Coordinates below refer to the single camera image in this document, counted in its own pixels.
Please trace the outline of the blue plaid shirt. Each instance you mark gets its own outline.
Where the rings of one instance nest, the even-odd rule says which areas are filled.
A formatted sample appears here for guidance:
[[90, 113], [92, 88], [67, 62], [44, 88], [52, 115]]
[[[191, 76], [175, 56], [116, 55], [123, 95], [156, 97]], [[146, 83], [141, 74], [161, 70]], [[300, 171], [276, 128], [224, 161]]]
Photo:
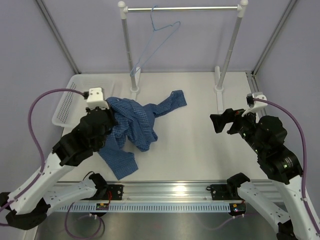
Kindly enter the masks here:
[[113, 110], [117, 125], [98, 154], [117, 180], [138, 170], [135, 154], [123, 150], [126, 141], [129, 140], [141, 152], [147, 152], [151, 143], [158, 140], [154, 131], [155, 119], [187, 105], [182, 90], [172, 91], [159, 104], [141, 105], [135, 100], [119, 97], [109, 97], [106, 101]]

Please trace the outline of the light blue wire hanger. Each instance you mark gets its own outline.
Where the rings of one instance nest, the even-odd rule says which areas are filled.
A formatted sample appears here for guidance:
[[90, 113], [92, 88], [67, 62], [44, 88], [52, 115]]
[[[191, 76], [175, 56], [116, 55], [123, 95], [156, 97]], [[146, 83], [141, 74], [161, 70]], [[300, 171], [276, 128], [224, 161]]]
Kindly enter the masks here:
[[178, 31], [181, 26], [180, 21], [175, 21], [167, 25], [157, 26], [153, 18], [153, 13], [155, 8], [158, 7], [158, 5], [154, 5], [150, 11], [149, 16], [152, 27], [152, 34], [142, 53], [140, 54], [137, 62], [129, 72], [129, 75], [131, 77], [133, 77], [138, 72], [138, 70], [141, 70], [147, 64], [147, 62], [150, 61], [150, 59], [157, 53], [157, 51], [169, 40], [169, 38], [171, 38], [172, 35], [175, 34], [175, 32]]

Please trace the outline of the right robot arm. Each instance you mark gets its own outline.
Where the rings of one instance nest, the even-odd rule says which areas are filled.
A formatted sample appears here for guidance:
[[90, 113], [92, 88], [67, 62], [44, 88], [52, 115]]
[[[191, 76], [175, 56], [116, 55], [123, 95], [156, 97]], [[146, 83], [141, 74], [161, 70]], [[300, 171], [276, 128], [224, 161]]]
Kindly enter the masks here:
[[229, 135], [239, 134], [257, 155], [257, 163], [278, 190], [286, 210], [282, 210], [256, 189], [252, 181], [238, 173], [226, 181], [230, 198], [250, 204], [273, 228], [279, 240], [318, 240], [319, 219], [311, 218], [314, 210], [306, 207], [303, 196], [303, 169], [296, 155], [285, 145], [287, 131], [275, 116], [256, 120], [255, 113], [245, 114], [244, 109], [225, 110], [211, 114], [215, 132], [221, 133], [231, 124]]

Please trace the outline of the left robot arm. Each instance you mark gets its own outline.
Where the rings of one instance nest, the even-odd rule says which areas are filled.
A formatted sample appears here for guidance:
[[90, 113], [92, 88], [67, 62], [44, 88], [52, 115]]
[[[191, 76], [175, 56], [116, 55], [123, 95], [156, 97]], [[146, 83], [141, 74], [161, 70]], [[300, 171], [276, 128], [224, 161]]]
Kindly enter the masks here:
[[116, 125], [111, 109], [88, 109], [79, 124], [54, 145], [44, 166], [15, 191], [0, 194], [0, 208], [8, 210], [4, 226], [30, 230], [64, 205], [103, 199], [108, 184], [99, 173], [64, 190], [49, 191], [63, 176], [102, 149]]

